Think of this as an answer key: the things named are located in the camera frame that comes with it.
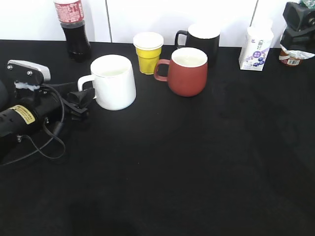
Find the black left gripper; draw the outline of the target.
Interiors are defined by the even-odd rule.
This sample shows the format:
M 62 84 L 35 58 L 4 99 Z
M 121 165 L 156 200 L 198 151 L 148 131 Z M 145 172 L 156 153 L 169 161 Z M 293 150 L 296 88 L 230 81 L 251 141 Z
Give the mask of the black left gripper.
M 95 98 L 95 89 L 73 91 L 67 94 L 67 101 L 74 106 L 63 103 L 58 91 L 49 85 L 34 86 L 26 83 L 15 83 L 16 94 L 19 90 L 29 90 L 30 94 L 21 97 L 14 105 L 15 123 L 47 123 L 51 118 L 60 115 L 60 123 L 64 121 L 64 111 L 67 120 L 83 121 L 88 118 L 86 108 Z

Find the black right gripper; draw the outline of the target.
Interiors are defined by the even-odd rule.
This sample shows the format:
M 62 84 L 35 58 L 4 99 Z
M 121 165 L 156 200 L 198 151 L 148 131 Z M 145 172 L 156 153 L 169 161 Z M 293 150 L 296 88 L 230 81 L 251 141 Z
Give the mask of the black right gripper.
M 287 2 L 283 11 L 286 22 L 280 44 L 288 51 L 315 52 L 315 10 L 304 4 Z

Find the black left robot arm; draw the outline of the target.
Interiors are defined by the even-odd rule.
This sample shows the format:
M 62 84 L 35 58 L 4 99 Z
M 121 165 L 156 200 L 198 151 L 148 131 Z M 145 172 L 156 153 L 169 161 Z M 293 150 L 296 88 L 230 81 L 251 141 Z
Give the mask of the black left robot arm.
M 26 159 L 36 153 L 50 160 L 44 153 L 52 141 L 59 143 L 65 154 L 65 143 L 59 137 L 66 120 L 84 120 L 89 115 L 88 106 L 95 96 L 94 88 L 69 91 L 72 83 L 38 86 L 15 83 L 17 103 L 0 113 L 1 153 L 5 148 L 29 140 L 35 150 L 20 157 Z

